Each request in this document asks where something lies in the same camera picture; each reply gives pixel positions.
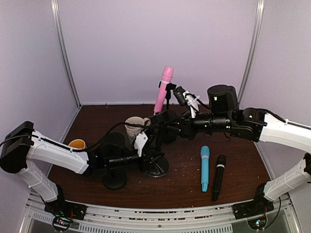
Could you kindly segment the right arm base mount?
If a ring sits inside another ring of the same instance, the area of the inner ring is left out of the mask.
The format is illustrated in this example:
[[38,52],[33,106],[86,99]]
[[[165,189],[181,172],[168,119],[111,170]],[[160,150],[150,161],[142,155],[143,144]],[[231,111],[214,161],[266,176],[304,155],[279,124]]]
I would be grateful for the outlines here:
[[263,183],[256,188],[253,200],[232,206],[235,219],[246,218],[249,228],[256,232],[269,228],[277,219],[281,209],[281,198],[279,197],[278,211],[274,219],[269,222],[267,214],[274,210],[274,204],[273,201],[269,201],[264,197],[265,185],[266,183]]

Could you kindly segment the pink toy microphone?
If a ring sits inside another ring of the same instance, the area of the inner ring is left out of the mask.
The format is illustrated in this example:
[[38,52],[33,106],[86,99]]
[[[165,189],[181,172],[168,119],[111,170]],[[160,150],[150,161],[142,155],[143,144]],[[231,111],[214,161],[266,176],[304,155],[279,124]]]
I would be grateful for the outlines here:
[[165,66],[162,72],[162,78],[159,86],[159,93],[154,106],[154,115],[162,111],[164,99],[166,97],[167,85],[172,81],[174,69],[170,66]]

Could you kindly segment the taped base microphone stand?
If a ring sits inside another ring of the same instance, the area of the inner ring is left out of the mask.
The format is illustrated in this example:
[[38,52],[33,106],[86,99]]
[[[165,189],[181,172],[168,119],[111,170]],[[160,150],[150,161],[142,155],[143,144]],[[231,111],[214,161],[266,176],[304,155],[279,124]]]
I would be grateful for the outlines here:
[[143,146],[143,172],[151,177],[163,177],[169,170],[169,162],[161,148],[163,144],[177,139],[176,133],[169,128],[176,118],[177,115],[172,110],[156,113],[150,118],[152,125],[143,131],[148,138]]

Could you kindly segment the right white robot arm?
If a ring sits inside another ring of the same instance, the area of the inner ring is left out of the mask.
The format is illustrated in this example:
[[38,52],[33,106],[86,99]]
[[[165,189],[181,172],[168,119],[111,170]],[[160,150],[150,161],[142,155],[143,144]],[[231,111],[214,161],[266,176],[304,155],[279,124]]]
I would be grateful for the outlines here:
[[194,139],[197,133],[229,133],[253,142],[271,142],[305,152],[303,159],[289,171],[260,185],[254,199],[275,201],[283,194],[311,181],[311,128],[283,119],[262,108],[240,109],[236,90],[230,85],[215,85],[207,90],[209,112],[199,113],[193,107],[197,97],[182,87],[173,90],[180,105],[188,105],[193,114],[177,118],[176,134],[182,138]]

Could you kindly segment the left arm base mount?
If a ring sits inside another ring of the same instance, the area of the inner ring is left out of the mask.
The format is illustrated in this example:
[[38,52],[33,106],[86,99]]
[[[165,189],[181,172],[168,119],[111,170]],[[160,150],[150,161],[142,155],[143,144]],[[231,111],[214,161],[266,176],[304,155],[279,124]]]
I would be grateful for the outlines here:
[[65,200],[63,189],[56,185],[58,195],[57,199],[51,202],[43,200],[44,210],[51,213],[54,218],[52,226],[57,232],[63,233],[74,223],[74,220],[84,220],[87,206],[84,204],[73,203]]

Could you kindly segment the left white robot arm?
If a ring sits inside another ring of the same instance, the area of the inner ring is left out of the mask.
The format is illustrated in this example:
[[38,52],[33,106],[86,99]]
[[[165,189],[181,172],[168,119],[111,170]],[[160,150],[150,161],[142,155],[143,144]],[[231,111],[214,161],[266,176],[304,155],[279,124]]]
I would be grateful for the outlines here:
[[21,176],[40,195],[48,211],[61,213],[71,208],[62,188],[51,182],[33,160],[64,167],[77,174],[101,177],[109,190],[119,190],[126,185],[124,169],[131,164],[138,165],[142,173],[152,177],[164,176],[169,163],[161,151],[161,136],[156,127],[142,126],[130,149],[125,146],[125,136],[114,131],[119,125],[111,127],[92,146],[75,149],[43,136],[34,130],[32,122],[25,121],[1,142],[0,167],[7,173]]

